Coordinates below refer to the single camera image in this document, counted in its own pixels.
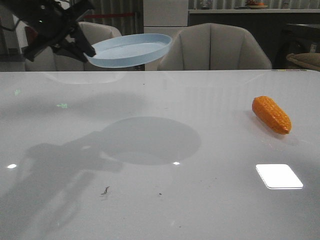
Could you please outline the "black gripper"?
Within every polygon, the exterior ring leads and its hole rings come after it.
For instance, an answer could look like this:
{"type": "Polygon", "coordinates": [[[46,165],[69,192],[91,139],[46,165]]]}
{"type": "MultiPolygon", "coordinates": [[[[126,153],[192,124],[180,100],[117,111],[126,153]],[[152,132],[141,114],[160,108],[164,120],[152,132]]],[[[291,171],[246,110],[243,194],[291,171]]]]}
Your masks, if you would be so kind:
{"type": "Polygon", "coordinates": [[[45,48],[59,56],[86,63],[95,49],[75,22],[95,7],[90,0],[2,0],[0,5],[37,32],[37,38],[23,52],[34,61],[45,48]]]}

